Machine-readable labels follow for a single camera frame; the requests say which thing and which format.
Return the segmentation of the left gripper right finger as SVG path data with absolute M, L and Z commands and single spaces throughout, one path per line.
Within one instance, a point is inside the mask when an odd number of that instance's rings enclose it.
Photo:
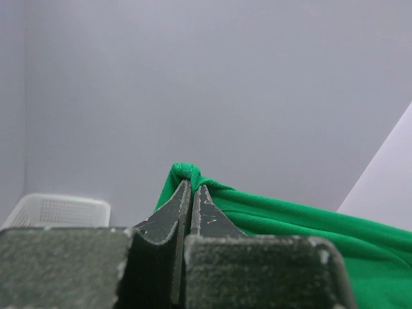
M 248 236 L 213 202 L 194 195 L 185 237 L 186 308 L 355 308 L 343 258 L 327 239 Z

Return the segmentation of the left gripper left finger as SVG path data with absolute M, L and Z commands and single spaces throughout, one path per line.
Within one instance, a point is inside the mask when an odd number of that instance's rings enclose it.
M 191 185 L 134 227 L 1 231 L 2 308 L 177 308 Z

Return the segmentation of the green t-shirt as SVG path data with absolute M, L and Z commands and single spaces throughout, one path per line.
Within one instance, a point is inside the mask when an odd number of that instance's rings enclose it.
M 411 232 L 362 218 L 242 192 L 201 175 L 188 163 L 172 165 L 157 202 L 182 180 L 206 185 L 212 201 L 249 235 L 303 235 L 330 240 L 344 258 L 359 308 L 411 308 Z

